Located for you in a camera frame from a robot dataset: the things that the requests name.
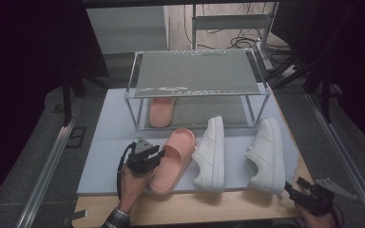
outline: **shoe sole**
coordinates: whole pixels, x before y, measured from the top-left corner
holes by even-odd
[[[272,189],[280,189],[280,192],[276,192],[276,194],[280,194],[285,184],[282,136],[278,122],[275,119],[268,119],[268,122],[274,135],[274,181]]]
[[[220,116],[215,117],[215,152],[212,165],[212,191],[224,191],[224,129]]]

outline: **sleeve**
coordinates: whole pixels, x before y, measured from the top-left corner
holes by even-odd
[[[126,214],[118,208],[115,208],[106,219],[102,228],[127,228],[129,227],[130,215]]]

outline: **wrist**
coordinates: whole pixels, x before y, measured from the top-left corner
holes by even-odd
[[[126,214],[130,214],[134,203],[135,203],[135,200],[121,198],[120,202],[118,203],[117,208],[118,208],[118,210],[120,210]]]

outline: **table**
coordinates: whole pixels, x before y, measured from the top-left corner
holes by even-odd
[[[310,173],[300,155],[292,181],[295,187],[298,177],[312,182]],[[74,220],[72,224],[75,228],[99,227],[117,204],[118,197],[114,195],[80,196],[75,212],[86,210],[87,216]],[[298,211],[286,192],[280,196],[273,196],[258,190],[227,191],[221,194],[209,192],[176,193],[168,196],[143,194],[131,212],[131,225],[293,217],[298,217]]]

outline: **metal rail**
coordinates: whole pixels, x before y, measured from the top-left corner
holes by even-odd
[[[355,166],[352,158],[349,156],[346,147],[343,145],[334,127],[330,123],[328,123],[322,116],[319,110],[319,104],[316,96],[307,94],[307,98],[310,100],[310,103],[313,106],[314,111],[317,115],[317,119],[321,124],[325,134],[327,135],[329,141],[333,145],[337,157],[344,166],[345,171],[347,172],[349,178],[351,179],[352,183],[355,186],[357,193],[359,194],[360,198],[362,199],[365,205],[365,180],[363,179],[357,167]]]
[[[55,145],[52,147],[46,164],[41,171],[40,177],[38,178],[34,188],[30,194],[29,200],[23,209],[22,215],[17,221],[16,228],[29,228],[34,222],[35,216],[37,215],[38,209],[40,208],[41,202],[43,201],[44,195],[47,192],[49,183],[55,172],[58,161],[61,159],[62,152],[67,144],[67,138],[72,131],[72,128],[76,122],[77,115],[79,113],[80,106],[82,105],[82,98],[76,97],[72,106],[72,117],[67,126],[63,126],[55,141]]]

